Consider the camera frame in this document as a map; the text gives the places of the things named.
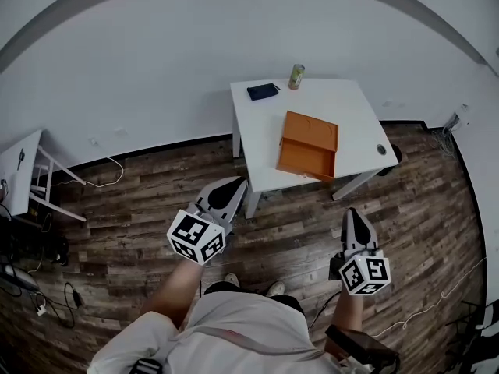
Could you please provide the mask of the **white round floor device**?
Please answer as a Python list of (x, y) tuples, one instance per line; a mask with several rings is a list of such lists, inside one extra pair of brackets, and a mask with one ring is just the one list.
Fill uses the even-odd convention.
[(30, 292), (38, 292), (40, 287), (34, 278), (24, 270), (8, 263), (0, 263), (0, 279)]

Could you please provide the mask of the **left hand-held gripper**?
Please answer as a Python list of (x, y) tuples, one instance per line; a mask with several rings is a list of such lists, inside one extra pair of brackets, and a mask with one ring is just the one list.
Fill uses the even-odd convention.
[(180, 210), (167, 232), (174, 251), (205, 265), (227, 246), (226, 236), (246, 196), (248, 181), (242, 176), (222, 178), (206, 185), (196, 203)]

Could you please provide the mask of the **black tripod stand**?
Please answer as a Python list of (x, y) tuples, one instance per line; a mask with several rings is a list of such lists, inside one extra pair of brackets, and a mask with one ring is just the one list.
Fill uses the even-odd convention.
[(468, 312), (446, 324), (456, 332), (447, 343), (448, 363), (440, 374), (499, 374), (499, 299), (486, 305), (461, 303)]

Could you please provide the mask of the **black waist-worn device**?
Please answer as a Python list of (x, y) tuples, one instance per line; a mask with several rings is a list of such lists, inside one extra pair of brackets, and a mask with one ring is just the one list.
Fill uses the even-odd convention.
[(359, 363), (384, 369), (400, 363), (398, 353), (384, 346), (366, 333), (330, 325), (327, 337)]

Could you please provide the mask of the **green drink can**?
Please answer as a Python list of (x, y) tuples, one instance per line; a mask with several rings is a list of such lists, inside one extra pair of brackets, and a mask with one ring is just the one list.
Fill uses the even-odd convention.
[(292, 73), (291, 73), (289, 81), (288, 81), (288, 88), (290, 90), (298, 90), (299, 89), (299, 86), (300, 86), (301, 81), (303, 79), (304, 72), (305, 72), (304, 65), (294, 64), (294, 66), (292, 68)]

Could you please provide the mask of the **black zip pouch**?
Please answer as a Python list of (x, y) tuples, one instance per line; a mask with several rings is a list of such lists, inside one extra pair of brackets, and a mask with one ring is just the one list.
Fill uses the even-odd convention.
[(249, 98), (252, 101), (260, 101), (279, 94), (281, 89), (273, 83), (262, 84), (258, 86), (248, 87), (246, 89)]

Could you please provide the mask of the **white square table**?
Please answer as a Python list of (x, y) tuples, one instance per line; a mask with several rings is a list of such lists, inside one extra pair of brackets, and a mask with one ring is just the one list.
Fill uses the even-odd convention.
[[(243, 155), (249, 175), (246, 217), (255, 214), (264, 192), (313, 182), (312, 178), (277, 170), (279, 142), (287, 111), (331, 122), (339, 127), (339, 151), (334, 176), (353, 179), (332, 194), (339, 200), (369, 181), (384, 168), (398, 163), (388, 137), (359, 84), (348, 79), (305, 79), (298, 90), (290, 90), (286, 79), (273, 82), (279, 94), (260, 101), (250, 100), (246, 89), (260, 81), (231, 83), (233, 155)], [(385, 146), (383, 156), (377, 145)]]

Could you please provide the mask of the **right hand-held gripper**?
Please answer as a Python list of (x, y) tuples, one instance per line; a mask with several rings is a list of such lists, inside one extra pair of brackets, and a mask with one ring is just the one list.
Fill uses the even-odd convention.
[[(344, 252), (330, 259), (330, 281), (342, 281), (349, 295), (374, 295), (391, 283), (388, 258), (378, 247), (373, 225), (355, 208), (348, 208), (342, 218)], [(356, 243), (366, 249), (357, 249)]]

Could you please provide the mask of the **white folding table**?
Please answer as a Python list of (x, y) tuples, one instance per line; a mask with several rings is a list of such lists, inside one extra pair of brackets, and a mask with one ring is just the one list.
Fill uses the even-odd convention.
[[(3, 204), (10, 214), (19, 216), (29, 211), (29, 202), (34, 201), (67, 217), (85, 222), (87, 219), (51, 202), (52, 176), (55, 170), (65, 172), (72, 180), (86, 182), (57, 161), (41, 145), (41, 129), (21, 139), (0, 153), (0, 180), (6, 183), (7, 193)], [(19, 152), (25, 157), (17, 171)]]

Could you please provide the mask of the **person's white shirt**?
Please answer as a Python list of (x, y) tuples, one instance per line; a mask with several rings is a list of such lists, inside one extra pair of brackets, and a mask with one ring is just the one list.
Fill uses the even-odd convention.
[(352, 374), (314, 347), (302, 313), (261, 295), (220, 291), (203, 296), (184, 331), (147, 312), (109, 341), (88, 374), (128, 374), (141, 358), (164, 374)]

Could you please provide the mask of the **person's right forearm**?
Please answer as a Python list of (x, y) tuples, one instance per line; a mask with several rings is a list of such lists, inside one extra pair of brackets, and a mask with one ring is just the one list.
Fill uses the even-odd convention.
[(341, 328), (361, 331), (363, 328), (364, 299), (362, 295), (350, 295), (342, 289), (332, 316), (331, 324)]

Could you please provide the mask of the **person's left forearm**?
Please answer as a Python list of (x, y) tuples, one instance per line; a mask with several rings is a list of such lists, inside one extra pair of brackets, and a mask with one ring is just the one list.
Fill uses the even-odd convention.
[(168, 317), (177, 330), (186, 318), (199, 290), (204, 267), (182, 260), (143, 304), (140, 314), (156, 312)]

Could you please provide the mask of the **pair of black sneakers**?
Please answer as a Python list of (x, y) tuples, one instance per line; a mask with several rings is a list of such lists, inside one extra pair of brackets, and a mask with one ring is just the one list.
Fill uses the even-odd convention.
[(61, 266), (67, 266), (69, 263), (69, 243), (66, 237), (54, 238), (50, 244), (48, 253), (52, 263), (58, 263)]

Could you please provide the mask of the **person's black shorts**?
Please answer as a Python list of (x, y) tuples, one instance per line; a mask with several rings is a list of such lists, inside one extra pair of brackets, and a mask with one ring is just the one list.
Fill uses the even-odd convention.
[[(240, 285), (239, 287), (236, 287), (235, 285), (232, 285), (228, 282), (219, 281), (217, 283), (213, 283), (211, 286), (209, 286), (205, 292), (203, 293), (204, 295), (209, 295), (211, 293), (215, 292), (237, 292), (237, 293), (245, 293), (245, 294), (252, 294), (252, 295), (259, 295), (262, 296), (262, 294), (259, 294), (255, 291), (251, 291), (249, 289), (242, 288)], [(279, 302), (283, 305), (287, 305), (288, 307), (298, 311), (299, 313), (305, 315), (301, 305), (299, 304), (298, 300), (291, 295), (287, 295), (286, 293), (283, 296), (276, 296), (270, 298), (276, 302)]]

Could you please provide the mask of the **black mesh waste bin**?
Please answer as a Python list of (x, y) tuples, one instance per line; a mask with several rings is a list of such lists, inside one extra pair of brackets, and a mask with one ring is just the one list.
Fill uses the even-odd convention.
[(388, 173), (390, 173), (396, 166), (398, 166), (402, 162), (402, 152), (400, 151), (399, 147), (393, 143), (391, 144), (391, 147), (395, 153), (395, 156), (397, 157), (398, 163), (394, 166), (384, 168), (383, 170), (378, 172), (377, 175), (379, 177), (386, 176)]

